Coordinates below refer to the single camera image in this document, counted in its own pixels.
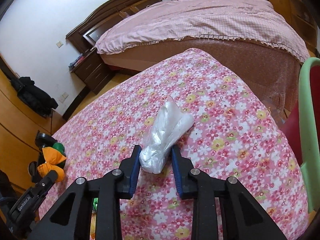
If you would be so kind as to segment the white plastic bag wad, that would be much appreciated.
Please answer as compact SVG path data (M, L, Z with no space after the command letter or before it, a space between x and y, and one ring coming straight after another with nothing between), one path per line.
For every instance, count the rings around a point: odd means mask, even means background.
M144 139L139 154L142 169L148 173L160 174L171 147L193 124L193 115L182 111L172 97L167 97Z

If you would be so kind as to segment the green red trash bin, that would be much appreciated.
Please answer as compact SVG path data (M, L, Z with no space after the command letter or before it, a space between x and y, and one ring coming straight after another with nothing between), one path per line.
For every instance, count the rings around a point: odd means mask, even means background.
M308 195L309 212L319 209L319 58L300 70L298 101L281 130L293 150Z

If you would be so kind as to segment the green plush toy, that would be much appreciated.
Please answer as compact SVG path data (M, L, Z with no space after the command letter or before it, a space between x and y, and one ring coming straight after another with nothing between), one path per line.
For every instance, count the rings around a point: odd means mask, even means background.
M61 144L60 142L56 142L54 145L53 145L53 148L58 150L64 157L66 157L66 154L65 154L65 147L63 146L63 144ZM65 167L65 164L66 164L66 160L60 162L59 164L57 164L58 167L60 168L64 168Z

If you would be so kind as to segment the pink floral bed sheet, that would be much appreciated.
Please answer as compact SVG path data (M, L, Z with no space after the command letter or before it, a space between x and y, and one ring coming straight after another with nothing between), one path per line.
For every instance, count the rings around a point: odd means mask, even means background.
M286 238L302 235L308 198L285 135L240 77L196 48L112 88L55 133L66 150L66 176L49 191L39 214L45 215L77 177L102 177L136 144L143 145L169 96L194 117L178 141L181 154L211 177L238 178Z

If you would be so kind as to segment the wooden wardrobe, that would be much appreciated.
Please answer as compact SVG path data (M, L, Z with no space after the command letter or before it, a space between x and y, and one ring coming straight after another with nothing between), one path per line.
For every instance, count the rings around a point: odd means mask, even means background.
M53 135L66 121L56 112L43 118L25 105L10 83L15 77L1 59L1 171L7 174L14 190L22 194L32 185L28 165L39 156L35 145L37 132Z

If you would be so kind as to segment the black hanging jacket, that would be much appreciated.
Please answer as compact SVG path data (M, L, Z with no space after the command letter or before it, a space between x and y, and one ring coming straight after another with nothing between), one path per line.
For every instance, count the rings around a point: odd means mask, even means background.
M38 115L48 117L51 116L52 110L57 109L56 100L35 86L30 77L14 78L10 83L16 90L17 97Z

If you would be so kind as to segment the dark wooden nightstand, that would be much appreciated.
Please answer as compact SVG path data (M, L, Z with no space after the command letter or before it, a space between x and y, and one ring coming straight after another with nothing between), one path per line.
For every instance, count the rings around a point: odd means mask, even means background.
M98 94L114 77L114 72L97 53L96 48L88 50L71 69L94 94Z

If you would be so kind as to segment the items on nightstand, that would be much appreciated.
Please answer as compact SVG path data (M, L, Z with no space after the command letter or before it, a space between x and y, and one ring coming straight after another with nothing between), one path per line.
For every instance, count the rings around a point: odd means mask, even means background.
M83 58L83 54L80 54L73 62L69 64L69 69L73 69L78 63L80 63L83 60Z

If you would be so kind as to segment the dark wooden headboard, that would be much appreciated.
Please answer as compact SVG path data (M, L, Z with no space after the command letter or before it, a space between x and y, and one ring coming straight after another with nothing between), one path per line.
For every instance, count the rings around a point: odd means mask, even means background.
M93 48L108 29L146 7L162 0L109 0L93 11L84 22L66 35L80 53Z

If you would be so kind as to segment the pink checkered bedspread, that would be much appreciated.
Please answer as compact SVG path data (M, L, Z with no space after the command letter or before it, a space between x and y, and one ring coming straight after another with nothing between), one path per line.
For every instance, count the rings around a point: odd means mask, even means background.
M174 0L158 2L101 35L99 54L185 38L248 41L285 50L299 62L309 58L303 39L267 0Z

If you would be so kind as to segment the white wall switch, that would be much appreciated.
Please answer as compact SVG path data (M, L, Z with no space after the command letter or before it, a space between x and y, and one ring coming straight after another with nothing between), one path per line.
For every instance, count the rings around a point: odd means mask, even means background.
M60 48L60 47L63 46L63 43L61 41L59 41L59 42L56 43L56 45L57 45L58 48Z

